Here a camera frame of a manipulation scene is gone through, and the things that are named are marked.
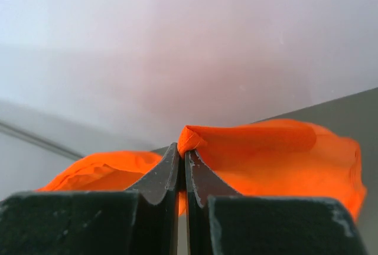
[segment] gray surface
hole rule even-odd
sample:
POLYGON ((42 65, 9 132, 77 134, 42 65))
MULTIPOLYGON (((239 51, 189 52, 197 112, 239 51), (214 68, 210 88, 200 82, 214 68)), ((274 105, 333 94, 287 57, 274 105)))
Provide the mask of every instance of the gray surface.
MULTIPOLYGON (((290 118, 325 126, 360 143, 363 183, 368 189, 358 227, 370 255, 378 254, 378 88, 311 106, 274 118, 290 118)), ((164 154, 167 147, 155 150, 164 154)), ((186 250, 185 220, 179 221, 179 253, 186 250)))

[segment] orange fabric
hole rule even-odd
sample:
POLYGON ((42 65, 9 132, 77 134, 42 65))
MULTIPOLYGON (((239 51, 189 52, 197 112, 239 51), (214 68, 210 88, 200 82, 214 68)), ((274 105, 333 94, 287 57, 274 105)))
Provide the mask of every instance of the orange fabric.
MULTIPOLYGON (((186 126, 178 151, 183 157, 192 149, 243 195, 331 197, 356 220, 366 194, 358 143, 311 123, 281 119, 232 128, 186 126)), ((124 190, 160 159, 150 152, 97 153, 39 191, 124 190)), ((180 194, 180 214, 184 210, 180 194)))

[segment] white surface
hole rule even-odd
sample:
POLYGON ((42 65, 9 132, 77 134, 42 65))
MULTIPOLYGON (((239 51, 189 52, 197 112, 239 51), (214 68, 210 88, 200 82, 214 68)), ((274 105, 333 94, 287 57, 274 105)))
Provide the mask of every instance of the white surface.
POLYGON ((0 0, 0 120, 154 149, 378 86, 377 37, 378 0, 0 0))
POLYGON ((0 133, 0 201, 12 193, 47 185, 73 163, 19 139, 0 133))

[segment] dark gray floor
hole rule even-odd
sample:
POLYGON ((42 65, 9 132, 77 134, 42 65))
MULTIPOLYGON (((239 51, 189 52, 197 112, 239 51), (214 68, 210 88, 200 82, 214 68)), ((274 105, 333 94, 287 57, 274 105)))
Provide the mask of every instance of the dark gray floor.
MULTIPOLYGON (((316 123, 360 143, 363 182, 368 193, 358 227, 369 254, 378 254, 378 88, 274 118, 316 123)), ((155 151, 164 154, 166 149, 155 151)))

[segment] cloth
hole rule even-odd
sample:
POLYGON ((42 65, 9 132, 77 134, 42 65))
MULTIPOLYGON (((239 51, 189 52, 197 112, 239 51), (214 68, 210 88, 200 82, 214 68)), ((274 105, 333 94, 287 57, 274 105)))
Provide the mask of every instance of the cloth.
MULTIPOLYGON (((178 151, 183 157, 193 149, 245 196, 335 198, 356 221, 366 195, 358 143, 312 123, 276 119, 230 128, 185 126, 178 151)), ((124 190, 160 160, 152 152, 96 153, 38 191, 124 190)), ((179 206, 182 214, 183 193, 179 206)))

